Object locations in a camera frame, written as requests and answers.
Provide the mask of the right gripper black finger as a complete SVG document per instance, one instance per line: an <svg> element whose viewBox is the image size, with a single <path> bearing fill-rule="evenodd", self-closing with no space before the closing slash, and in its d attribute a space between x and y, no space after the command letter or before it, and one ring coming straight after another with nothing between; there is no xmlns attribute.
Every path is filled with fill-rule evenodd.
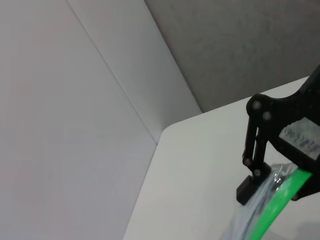
<svg viewBox="0 0 320 240"><path fill-rule="evenodd" d="M296 193L291 198L292 201L298 201L320 192L320 171L311 173L302 169L297 169L292 174L292 180Z"/></svg>

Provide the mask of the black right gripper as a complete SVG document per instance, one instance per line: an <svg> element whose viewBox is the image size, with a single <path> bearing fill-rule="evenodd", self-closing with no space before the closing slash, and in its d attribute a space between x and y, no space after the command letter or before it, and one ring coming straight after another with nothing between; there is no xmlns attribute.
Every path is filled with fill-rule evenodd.
<svg viewBox="0 0 320 240"><path fill-rule="evenodd" d="M255 94L246 111L242 163L251 175L236 189L236 200L243 206L271 173L264 162L267 142L299 168L311 173L320 170L320 69L290 96Z"/></svg>

